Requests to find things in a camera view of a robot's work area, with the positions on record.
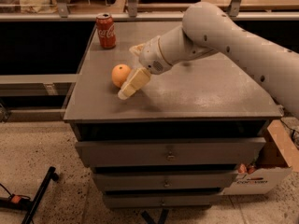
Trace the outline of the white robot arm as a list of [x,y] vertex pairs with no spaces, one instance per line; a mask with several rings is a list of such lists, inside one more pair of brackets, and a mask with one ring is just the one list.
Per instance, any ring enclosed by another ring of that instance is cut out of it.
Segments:
[[160,75],[177,63],[220,52],[299,116],[299,54],[242,29],[208,2],[190,6],[181,25],[130,51],[138,56],[141,66],[121,86],[118,96],[122,100],[143,88],[152,75]]

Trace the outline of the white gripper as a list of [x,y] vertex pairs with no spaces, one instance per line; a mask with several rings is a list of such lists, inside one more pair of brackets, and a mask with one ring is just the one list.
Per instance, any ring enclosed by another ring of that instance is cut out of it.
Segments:
[[160,50],[159,36],[146,43],[132,46],[129,51],[138,57],[140,64],[145,68],[136,68],[130,72],[118,92],[118,97],[121,100],[130,98],[149,83],[151,74],[160,75],[172,68],[172,65],[165,60]]

